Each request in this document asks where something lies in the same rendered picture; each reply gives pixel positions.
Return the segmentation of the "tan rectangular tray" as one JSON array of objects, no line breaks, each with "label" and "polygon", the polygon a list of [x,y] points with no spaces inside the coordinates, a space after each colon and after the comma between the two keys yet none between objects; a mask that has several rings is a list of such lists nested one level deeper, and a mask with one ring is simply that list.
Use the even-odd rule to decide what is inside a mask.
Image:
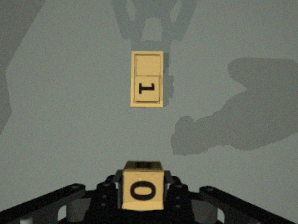
[{"label": "tan rectangular tray", "polygon": [[[158,103],[136,103],[134,101],[135,75],[150,75],[160,77],[160,100]],[[163,107],[163,51],[132,51],[131,107]]]}]

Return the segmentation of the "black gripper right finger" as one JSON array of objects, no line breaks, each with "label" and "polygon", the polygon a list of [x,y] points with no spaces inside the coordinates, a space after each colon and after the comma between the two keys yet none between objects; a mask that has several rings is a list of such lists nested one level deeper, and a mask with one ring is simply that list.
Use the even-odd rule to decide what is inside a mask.
[{"label": "black gripper right finger", "polygon": [[[224,223],[217,219],[218,208]],[[188,191],[170,170],[164,170],[163,209],[161,218],[190,224],[296,224],[212,186],[200,187],[199,193]]]}]

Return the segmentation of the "tan cube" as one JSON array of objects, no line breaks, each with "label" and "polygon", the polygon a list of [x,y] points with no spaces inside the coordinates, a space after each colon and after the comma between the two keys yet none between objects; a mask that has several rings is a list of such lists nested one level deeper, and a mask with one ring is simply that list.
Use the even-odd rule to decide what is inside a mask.
[{"label": "tan cube", "polygon": [[160,161],[128,161],[123,169],[123,209],[163,209],[164,170]]},{"label": "tan cube", "polygon": [[159,99],[159,76],[134,76],[134,101],[136,103],[158,103]]}]

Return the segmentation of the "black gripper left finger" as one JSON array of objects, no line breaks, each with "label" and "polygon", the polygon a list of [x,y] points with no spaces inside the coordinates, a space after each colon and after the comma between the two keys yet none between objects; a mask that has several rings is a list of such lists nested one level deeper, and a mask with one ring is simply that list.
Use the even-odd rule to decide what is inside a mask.
[{"label": "black gripper left finger", "polygon": [[[58,221],[58,211],[65,205],[66,217]],[[97,184],[96,190],[86,191],[85,185],[75,183],[3,210],[0,224],[70,224],[118,216],[117,208],[122,205],[123,172],[117,170]]]}]

